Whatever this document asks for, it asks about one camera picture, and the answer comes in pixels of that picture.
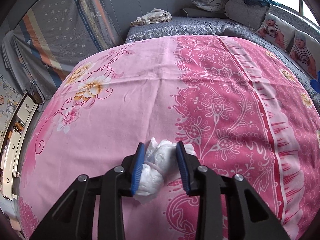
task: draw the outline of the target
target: gray quilt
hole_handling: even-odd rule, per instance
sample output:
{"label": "gray quilt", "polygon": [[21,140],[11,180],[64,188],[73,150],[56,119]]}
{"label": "gray quilt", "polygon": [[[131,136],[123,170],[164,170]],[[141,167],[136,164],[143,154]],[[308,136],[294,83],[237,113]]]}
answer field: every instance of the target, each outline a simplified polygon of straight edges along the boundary
{"label": "gray quilt", "polygon": [[226,19],[172,17],[171,22],[131,27],[125,43],[173,35],[220,35],[228,28],[249,29]]}
{"label": "gray quilt", "polygon": [[264,40],[263,38],[261,38],[257,34],[251,32],[250,30],[246,30],[246,29],[228,28],[228,29],[224,30],[223,35],[229,36],[229,37],[238,37],[238,38],[252,41],[255,44],[258,44],[261,47],[264,47],[265,49],[274,53],[284,63],[284,65],[286,65],[295,74],[297,79],[300,81],[300,83],[303,85],[305,90],[310,95],[318,113],[320,114],[320,94],[318,94],[316,91],[314,91],[313,88],[310,86],[310,78],[307,76],[307,74],[303,70],[297,68],[294,65],[294,63],[292,63],[281,52],[279,52],[275,46],[273,46],[271,43]]}

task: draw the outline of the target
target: baby picture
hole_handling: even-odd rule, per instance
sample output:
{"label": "baby picture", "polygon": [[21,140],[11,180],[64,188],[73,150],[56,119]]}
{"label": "baby picture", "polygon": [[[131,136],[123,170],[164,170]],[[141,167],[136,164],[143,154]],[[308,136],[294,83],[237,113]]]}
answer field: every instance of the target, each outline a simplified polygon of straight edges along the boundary
{"label": "baby picture", "polygon": [[271,37],[276,38],[274,41],[278,44],[282,49],[284,47],[284,35],[282,34],[279,26],[276,24],[277,20],[273,15],[266,15],[265,24],[263,24],[260,29],[258,30],[258,34],[265,38],[266,34]]}
{"label": "baby picture", "polygon": [[300,65],[306,65],[307,71],[316,79],[316,61],[310,49],[307,47],[306,37],[302,33],[297,33],[294,38],[294,45],[292,47],[290,57],[295,61],[301,62]]}

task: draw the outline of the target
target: metal screw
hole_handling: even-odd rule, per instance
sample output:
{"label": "metal screw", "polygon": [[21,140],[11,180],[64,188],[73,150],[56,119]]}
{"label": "metal screw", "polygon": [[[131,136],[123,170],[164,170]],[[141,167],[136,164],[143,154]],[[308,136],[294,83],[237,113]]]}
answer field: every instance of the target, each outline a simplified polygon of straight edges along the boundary
{"label": "metal screw", "polygon": [[201,165],[201,166],[198,167],[198,171],[207,172],[208,171],[208,167],[204,166],[204,165]]}
{"label": "metal screw", "polygon": [[87,179],[88,179],[88,176],[85,175],[85,174],[81,174],[81,175],[78,177],[78,180],[79,180],[80,182],[84,182],[84,181],[86,181]]}
{"label": "metal screw", "polygon": [[235,175],[235,179],[236,179],[237,181],[243,181],[243,180],[244,180],[244,177],[243,177],[241,174],[236,174],[236,175]]}
{"label": "metal screw", "polygon": [[124,172],[124,167],[122,167],[122,166],[116,166],[115,168],[114,168],[114,171],[115,172]]}

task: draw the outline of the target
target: folded clothes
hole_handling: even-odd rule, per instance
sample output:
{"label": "folded clothes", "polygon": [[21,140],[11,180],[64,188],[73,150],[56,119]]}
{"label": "folded clothes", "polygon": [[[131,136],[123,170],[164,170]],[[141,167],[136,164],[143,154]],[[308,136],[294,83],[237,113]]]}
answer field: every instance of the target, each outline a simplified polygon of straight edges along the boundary
{"label": "folded clothes", "polygon": [[137,17],[137,20],[130,23],[130,25],[149,25],[151,23],[170,22],[171,20],[172,16],[170,12],[154,8],[151,12],[148,12],[146,15]]}
{"label": "folded clothes", "polygon": [[[159,144],[151,138],[148,146],[139,188],[133,196],[141,204],[156,198],[161,187],[180,178],[177,158],[176,143],[162,140]],[[188,154],[196,155],[192,144],[184,146]]]}

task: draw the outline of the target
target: window frame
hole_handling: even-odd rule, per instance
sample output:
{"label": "window frame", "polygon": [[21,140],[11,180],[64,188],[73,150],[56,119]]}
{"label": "window frame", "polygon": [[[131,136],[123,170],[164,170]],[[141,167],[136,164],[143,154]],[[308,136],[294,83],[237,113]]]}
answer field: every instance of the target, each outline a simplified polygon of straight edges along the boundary
{"label": "window frame", "polygon": [[303,0],[299,0],[299,11],[296,11],[282,3],[279,3],[279,7],[282,7],[294,14],[297,14],[299,15],[301,18],[303,18],[304,20],[306,20],[308,23],[310,23],[314,28],[316,28],[317,30],[320,31],[320,27],[318,25],[316,25],[315,23],[313,23],[311,20],[309,20],[307,17],[304,17],[303,13],[304,13],[304,10],[303,10]]}

